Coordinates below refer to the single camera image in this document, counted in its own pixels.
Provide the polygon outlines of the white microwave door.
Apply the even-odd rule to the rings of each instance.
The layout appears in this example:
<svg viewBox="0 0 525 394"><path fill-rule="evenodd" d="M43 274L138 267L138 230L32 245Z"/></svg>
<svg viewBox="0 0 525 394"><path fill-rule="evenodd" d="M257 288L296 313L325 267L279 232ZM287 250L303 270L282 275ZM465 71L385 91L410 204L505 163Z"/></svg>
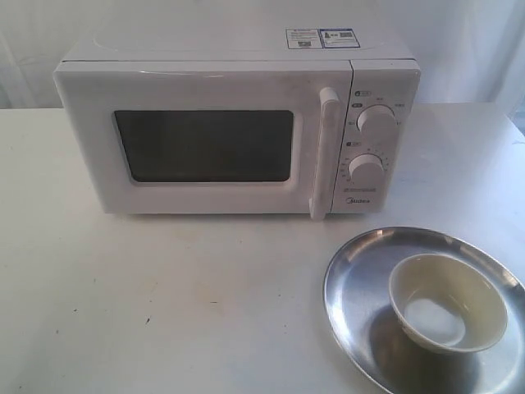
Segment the white microwave door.
<svg viewBox="0 0 525 394"><path fill-rule="evenodd" d="M54 80L108 213L331 211L347 61L73 62Z"/></svg>

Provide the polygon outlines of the white microwave oven body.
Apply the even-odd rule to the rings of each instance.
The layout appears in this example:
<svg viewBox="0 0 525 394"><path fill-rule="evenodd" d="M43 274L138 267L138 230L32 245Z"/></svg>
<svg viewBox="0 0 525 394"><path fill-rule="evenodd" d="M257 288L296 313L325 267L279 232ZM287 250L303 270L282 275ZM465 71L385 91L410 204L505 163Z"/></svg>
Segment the white microwave oven body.
<svg viewBox="0 0 525 394"><path fill-rule="evenodd" d="M55 70L109 213L367 213L420 70L352 28L112 24Z"/></svg>

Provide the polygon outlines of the blue label sticker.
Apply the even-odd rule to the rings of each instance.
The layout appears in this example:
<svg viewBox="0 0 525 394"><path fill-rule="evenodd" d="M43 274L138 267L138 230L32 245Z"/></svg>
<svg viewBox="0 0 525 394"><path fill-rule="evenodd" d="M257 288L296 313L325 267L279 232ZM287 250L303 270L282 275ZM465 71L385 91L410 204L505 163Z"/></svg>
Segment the blue label sticker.
<svg viewBox="0 0 525 394"><path fill-rule="evenodd" d="M319 34L324 48L360 48L360 43L351 28L320 29Z"/></svg>

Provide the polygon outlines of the upper white microwave knob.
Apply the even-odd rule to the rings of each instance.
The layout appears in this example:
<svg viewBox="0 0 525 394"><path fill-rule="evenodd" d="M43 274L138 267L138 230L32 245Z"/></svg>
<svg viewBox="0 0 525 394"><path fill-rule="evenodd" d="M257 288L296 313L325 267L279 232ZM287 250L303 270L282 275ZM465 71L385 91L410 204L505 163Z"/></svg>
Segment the upper white microwave knob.
<svg viewBox="0 0 525 394"><path fill-rule="evenodd" d="M372 105L358 115L357 127L362 134L366 132L387 133L397 126L394 112L385 105Z"/></svg>

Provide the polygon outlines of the lower white microwave knob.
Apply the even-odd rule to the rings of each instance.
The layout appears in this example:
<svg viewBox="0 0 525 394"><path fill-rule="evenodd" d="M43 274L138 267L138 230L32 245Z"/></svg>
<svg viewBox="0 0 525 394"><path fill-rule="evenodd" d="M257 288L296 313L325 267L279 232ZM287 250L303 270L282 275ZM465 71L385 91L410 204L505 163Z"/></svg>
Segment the lower white microwave knob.
<svg viewBox="0 0 525 394"><path fill-rule="evenodd" d="M354 186L375 187L383 182L385 175L382 161L374 154L362 154L348 166L349 179Z"/></svg>

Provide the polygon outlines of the round stainless steel tray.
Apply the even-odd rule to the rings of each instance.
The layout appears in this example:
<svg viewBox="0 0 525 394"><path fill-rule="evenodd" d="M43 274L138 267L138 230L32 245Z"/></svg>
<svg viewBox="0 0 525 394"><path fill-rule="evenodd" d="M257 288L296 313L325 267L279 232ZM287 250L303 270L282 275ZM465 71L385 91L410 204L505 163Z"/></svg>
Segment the round stainless steel tray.
<svg viewBox="0 0 525 394"><path fill-rule="evenodd" d="M388 279L399 261L416 254L459 259L495 284L508 313L497 344L470 355L445 355L407 337L390 305ZM524 391L524 287L497 260L462 240L416 227L363 233L332 258L323 299L339 347L385 393Z"/></svg>

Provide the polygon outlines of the cream ceramic bowl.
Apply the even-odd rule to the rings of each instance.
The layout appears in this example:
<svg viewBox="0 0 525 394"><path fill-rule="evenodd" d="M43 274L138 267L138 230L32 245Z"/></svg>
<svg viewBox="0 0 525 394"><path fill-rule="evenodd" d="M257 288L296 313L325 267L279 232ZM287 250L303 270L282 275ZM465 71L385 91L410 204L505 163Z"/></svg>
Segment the cream ceramic bowl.
<svg viewBox="0 0 525 394"><path fill-rule="evenodd" d="M443 254L399 261L388 283L404 333L434 353L472 354L505 334L508 313L497 287L478 269Z"/></svg>

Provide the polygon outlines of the white microwave knob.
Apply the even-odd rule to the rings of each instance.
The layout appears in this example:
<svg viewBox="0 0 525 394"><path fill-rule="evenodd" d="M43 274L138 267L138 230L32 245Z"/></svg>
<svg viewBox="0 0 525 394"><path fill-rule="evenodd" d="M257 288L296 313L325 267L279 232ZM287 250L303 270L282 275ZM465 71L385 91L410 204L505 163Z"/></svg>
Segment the white microwave knob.
<svg viewBox="0 0 525 394"><path fill-rule="evenodd" d="M357 127L362 134L366 132L387 133L397 126L394 112L385 105L372 105L358 115Z"/></svg>
<svg viewBox="0 0 525 394"><path fill-rule="evenodd" d="M385 175L382 161L374 154L362 154L348 166L349 179L354 186L375 187L383 182Z"/></svg>

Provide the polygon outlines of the white label sticker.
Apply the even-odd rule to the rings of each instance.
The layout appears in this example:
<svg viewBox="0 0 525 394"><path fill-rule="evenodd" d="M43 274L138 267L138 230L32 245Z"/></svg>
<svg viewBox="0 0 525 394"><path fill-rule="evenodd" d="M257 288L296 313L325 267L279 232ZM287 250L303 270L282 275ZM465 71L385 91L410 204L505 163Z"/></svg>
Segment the white label sticker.
<svg viewBox="0 0 525 394"><path fill-rule="evenodd" d="M322 49L322 41L317 29L286 29L288 49Z"/></svg>

